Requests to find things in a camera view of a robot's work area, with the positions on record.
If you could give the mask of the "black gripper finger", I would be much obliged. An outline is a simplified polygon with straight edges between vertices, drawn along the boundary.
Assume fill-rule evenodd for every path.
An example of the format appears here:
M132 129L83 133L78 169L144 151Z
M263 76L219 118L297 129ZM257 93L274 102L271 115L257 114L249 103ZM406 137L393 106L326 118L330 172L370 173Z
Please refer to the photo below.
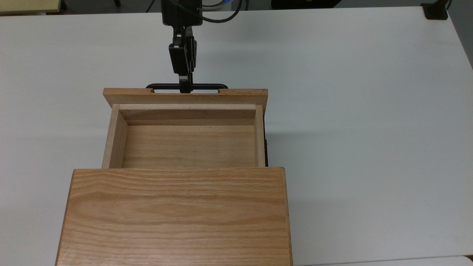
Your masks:
M192 26L174 27L169 53L173 71L178 75L181 93L190 93L193 82Z
M188 72L194 72L196 67L197 42L195 40L192 26L186 27L186 60Z

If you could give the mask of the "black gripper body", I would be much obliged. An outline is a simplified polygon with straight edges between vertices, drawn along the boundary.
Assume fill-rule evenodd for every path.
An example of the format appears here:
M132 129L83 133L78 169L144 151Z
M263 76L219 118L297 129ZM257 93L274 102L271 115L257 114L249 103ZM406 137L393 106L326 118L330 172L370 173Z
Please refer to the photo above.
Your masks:
M162 22L171 27L200 26L203 24L201 0L176 0L176 3L186 8L185 11L172 0L161 1Z

